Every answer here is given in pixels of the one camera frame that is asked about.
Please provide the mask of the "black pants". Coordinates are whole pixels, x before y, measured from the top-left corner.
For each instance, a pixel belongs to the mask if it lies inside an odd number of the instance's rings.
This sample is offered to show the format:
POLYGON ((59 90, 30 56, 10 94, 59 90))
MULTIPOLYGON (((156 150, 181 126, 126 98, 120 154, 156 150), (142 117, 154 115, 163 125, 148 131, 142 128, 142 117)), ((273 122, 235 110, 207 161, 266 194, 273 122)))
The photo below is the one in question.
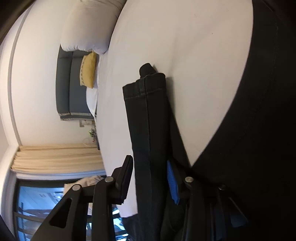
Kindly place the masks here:
POLYGON ((253 1, 250 51, 218 130, 190 165, 165 75, 149 64, 123 87, 138 213, 128 240, 177 240, 168 164, 203 187, 226 189, 245 216, 245 240, 295 240, 295 2, 253 1))

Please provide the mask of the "beige puffer jacket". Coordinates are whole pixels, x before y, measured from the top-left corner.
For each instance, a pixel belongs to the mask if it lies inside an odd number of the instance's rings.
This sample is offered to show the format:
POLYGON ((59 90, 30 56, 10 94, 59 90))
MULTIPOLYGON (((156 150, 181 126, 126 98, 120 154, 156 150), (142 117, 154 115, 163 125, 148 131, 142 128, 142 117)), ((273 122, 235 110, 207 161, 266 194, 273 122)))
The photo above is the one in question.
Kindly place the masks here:
POLYGON ((72 188, 73 185, 79 184, 82 187, 87 187, 87 186, 95 185, 103 179, 104 177, 96 175, 96 176, 82 178, 74 183, 64 184, 63 195, 65 195, 72 188))

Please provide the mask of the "beige curtain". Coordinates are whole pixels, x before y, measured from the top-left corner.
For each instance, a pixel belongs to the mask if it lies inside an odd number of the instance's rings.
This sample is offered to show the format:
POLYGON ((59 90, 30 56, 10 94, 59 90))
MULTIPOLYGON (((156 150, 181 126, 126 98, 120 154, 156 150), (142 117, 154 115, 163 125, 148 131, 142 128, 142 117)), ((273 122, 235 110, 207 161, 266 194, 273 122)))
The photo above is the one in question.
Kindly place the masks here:
POLYGON ((58 144, 19 147, 11 169, 27 174, 70 174, 104 170, 104 164, 95 145, 58 144))

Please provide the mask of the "dark grey nightstand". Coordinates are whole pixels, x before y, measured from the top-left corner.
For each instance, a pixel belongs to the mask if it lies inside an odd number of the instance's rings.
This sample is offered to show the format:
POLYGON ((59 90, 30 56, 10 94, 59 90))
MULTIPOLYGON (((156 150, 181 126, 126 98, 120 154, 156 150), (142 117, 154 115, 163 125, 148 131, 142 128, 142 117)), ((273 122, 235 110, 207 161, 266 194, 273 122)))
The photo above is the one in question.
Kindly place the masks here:
POLYGON ((89 131, 90 137, 92 138, 92 142, 97 146, 97 149, 99 150, 99 142, 98 142, 98 137, 97 137, 97 132, 96 132, 96 127, 93 126, 90 131, 89 131))

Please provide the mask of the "dark grey headboard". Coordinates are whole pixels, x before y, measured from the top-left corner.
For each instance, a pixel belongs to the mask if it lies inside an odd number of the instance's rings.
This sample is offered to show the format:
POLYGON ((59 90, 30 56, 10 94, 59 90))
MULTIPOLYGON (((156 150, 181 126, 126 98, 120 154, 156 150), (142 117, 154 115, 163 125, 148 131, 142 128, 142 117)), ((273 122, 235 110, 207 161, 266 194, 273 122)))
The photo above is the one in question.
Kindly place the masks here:
POLYGON ((93 120, 87 102, 86 87, 80 85, 80 67, 84 51, 59 49, 56 70, 56 108, 62 121, 93 120))

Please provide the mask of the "white pillow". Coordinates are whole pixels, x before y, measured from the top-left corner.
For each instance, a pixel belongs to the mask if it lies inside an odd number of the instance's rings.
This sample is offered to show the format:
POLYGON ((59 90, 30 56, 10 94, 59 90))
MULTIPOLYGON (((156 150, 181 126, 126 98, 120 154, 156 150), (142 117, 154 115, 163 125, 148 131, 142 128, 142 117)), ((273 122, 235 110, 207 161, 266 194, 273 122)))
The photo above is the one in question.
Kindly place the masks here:
POLYGON ((94 74, 93 88, 86 89, 86 103, 91 115, 95 118, 98 100, 98 76, 99 76, 100 56, 96 55, 96 66, 94 74))

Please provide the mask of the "yellow cushion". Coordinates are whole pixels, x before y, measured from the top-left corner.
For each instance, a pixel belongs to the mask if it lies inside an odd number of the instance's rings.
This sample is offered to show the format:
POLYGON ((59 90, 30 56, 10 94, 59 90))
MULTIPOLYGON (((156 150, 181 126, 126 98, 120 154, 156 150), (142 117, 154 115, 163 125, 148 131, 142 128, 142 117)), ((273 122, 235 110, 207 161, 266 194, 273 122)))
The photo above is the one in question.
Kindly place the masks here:
POLYGON ((80 66, 80 85, 86 86, 88 88, 93 88, 94 86, 94 75, 96 68, 96 54, 94 52, 83 56, 81 66, 80 66))

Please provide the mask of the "white bed mattress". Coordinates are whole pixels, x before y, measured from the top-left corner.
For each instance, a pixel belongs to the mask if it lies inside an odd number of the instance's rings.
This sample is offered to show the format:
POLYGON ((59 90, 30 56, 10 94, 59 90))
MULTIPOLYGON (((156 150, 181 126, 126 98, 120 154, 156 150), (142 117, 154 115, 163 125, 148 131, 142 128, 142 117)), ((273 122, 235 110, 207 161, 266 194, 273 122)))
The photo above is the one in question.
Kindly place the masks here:
POLYGON ((248 58, 251 1, 127 1, 98 71, 97 135, 110 175, 132 154, 122 88, 149 63, 166 75, 191 164, 230 108, 248 58))

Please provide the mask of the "rolled white duvet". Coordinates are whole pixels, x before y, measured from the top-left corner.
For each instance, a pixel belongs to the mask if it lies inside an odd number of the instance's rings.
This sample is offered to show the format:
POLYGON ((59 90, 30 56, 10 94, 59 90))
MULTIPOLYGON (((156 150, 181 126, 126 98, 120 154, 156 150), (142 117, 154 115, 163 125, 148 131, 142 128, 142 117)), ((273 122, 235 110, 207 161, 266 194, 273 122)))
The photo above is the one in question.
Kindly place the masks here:
POLYGON ((63 26, 60 45, 66 52, 104 54, 126 1, 76 1, 63 26))

